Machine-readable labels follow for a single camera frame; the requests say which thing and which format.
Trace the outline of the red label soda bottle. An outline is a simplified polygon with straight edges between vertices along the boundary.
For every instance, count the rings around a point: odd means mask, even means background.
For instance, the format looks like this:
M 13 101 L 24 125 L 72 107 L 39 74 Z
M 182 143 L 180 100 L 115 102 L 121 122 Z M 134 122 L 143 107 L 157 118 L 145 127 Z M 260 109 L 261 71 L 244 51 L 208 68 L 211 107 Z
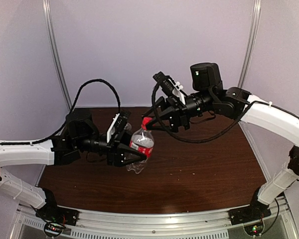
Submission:
M 147 165 L 147 160 L 151 157 L 153 147 L 154 147 L 154 137 L 151 133 L 151 130 L 144 130 L 141 126 L 140 129 L 135 131 L 132 135 L 130 146 L 134 143 L 139 147 L 139 151 L 144 153 L 147 156 L 145 161 L 138 163 L 133 163 L 126 166 L 127 171 L 133 171 L 136 174 L 140 174 Z

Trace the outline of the red soda bottle cap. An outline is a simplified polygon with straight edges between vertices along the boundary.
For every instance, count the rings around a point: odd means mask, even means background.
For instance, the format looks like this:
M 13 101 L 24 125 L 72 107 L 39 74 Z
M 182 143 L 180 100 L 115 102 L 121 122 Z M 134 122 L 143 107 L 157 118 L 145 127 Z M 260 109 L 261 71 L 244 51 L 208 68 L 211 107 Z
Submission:
M 144 129 L 144 130 L 147 130 L 147 124 L 150 122 L 152 120 L 152 118 L 151 117 L 144 117 L 143 118 L 143 121 L 142 121 L 142 128 Z

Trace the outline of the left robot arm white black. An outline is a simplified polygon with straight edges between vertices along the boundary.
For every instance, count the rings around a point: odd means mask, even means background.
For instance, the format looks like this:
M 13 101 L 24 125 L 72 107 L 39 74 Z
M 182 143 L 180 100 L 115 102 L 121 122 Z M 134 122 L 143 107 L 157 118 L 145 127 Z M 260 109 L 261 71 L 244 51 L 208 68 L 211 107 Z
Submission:
M 34 187 L 7 172 L 13 165 L 68 165 L 80 159 L 81 153 L 105 155 L 107 164 L 124 167 L 146 160 L 147 156 L 129 146 L 131 132 L 125 129 L 130 112 L 114 117 L 109 129 L 101 134 L 88 109 L 75 109 L 65 119 L 64 132 L 37 141 L 0 140 L 0 191 L 42 211 L 51 221 L 62 216 L 53 193 Z

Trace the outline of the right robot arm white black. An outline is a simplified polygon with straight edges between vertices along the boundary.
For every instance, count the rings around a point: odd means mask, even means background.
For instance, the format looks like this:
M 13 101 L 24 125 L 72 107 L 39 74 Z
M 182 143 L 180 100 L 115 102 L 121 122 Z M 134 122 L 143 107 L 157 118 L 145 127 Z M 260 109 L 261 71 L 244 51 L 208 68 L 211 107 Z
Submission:
M 223 88 L 216 63 L 198 63 L 190 67 L 193 94 L 186 94 L 182 85 L 162 72 L 154 74 L 156 84 L 149 110 L 154 118 L 148 128 L 167 132 L 177 138 L 179 127 L 190 128 L 193 117 L 205 112 L 221 115 L 233 124 L 245 122 L 264 128 L 293 143 L 288 164 L 262 185 L 246 208 L 249 219 L 257 219 L 274 199 L 299 180 L 299 116 L 238 87 Z

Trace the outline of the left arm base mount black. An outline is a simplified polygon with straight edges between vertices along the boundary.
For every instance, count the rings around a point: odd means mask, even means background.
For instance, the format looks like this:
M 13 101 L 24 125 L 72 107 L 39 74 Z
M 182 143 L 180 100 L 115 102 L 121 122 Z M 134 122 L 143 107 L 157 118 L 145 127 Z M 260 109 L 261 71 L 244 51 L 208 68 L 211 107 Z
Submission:
M 44 206 L 41 209 L 33 208 L 35 215 L 44 222 L 58 223 L 62 226 L 76 226 L 79 211 L 63 207 Z

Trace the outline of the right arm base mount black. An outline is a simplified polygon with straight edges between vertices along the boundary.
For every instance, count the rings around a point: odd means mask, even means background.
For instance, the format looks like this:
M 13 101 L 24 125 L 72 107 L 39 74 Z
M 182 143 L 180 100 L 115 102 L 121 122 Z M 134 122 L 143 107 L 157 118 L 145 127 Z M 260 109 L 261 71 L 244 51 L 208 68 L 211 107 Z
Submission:
M 272 213 L 268 206 L 245 206 L 228 211 L 231 225 L 245 224 L 268 217 Z

